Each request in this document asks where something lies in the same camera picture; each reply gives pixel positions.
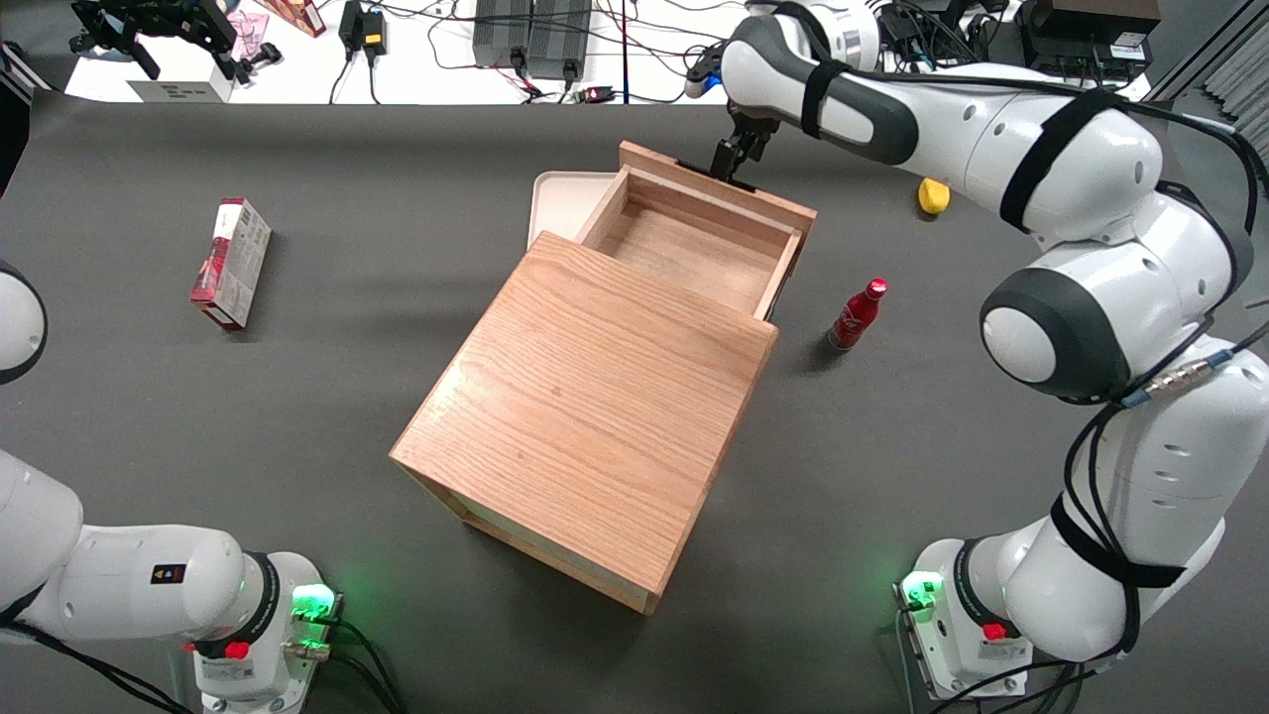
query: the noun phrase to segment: power adapter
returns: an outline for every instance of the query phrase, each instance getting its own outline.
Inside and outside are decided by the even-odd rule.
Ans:
[[[383,13],[371,10],[362,13],[362,48],[365,58],[374,63],[376,57],[388,53],[387,34],[383,32]]]
[[[352,60],[353,52],[362,48],[362,3],[348,0],[339,20],[339,41],[344,43],[344,57]]]

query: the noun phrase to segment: product box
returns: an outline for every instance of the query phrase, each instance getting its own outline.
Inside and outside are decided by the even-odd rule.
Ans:
[[[272,232],[246,198],[221,200],[212,250],[198,270],[189,301],[222,327],[246,326]]]
[[[326,32],[326,23],[324,23],[321,15],[317,14],[317,8],[313,6],[313,0],[258,1],[272,10],[273,14],[296,25],[310,37],[317,37],[319,34]]]

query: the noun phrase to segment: gray table mat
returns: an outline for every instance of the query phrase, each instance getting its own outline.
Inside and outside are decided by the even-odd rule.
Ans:
[[[461,526],[386,457],[523,252],[534,176],[613,170],[622,138],[707,162],[730,129],[713,107],[41,96],[0,200],[0,256],[42,290],[48,347],[0,391],[0,445],[74,488],[90,524],[193,524],[310,557],[415,711],[906,710],[890,582],[935,539],[1046,512],[1089,416],[987,359],[978,306],[1036,249],[963,198],[921,219],[916,176],[791,128],[742,170],[820,219],[651,619]],[[226,195],[278,233],[239,334],[188,303]],[[822,361],[815,344],[874,274],[892,288],[881,317],[848,359]],[[1236,315],[1216,331],[1245,326]],[[1089,682],[1080,711],[1260,710],[1264,477],[1208,569]],[[168,682],[170,646],[84,649]],[[335,667],[310,701],[377,706]],[[30,647],[0,648],[0,709],[147,710]]]

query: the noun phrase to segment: yellow object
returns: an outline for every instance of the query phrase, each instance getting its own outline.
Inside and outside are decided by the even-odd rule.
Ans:
[[[916,189],[916,200],[921,204],[923,211],[938,216],[948,209],[948,203],[952,202],[952,189],[945,183],[929,178],[923,179],[921,188]]]

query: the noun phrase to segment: wooden drawer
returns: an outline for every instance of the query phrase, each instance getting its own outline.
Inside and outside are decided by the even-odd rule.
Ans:
[[[648,615],[815,213],[632,145],[622,159],[576,240],[533,242],[391,459],[467,525]]]
[[[629,142],[577,241],[758,318],[792,271],[815,211],[717,181]]]

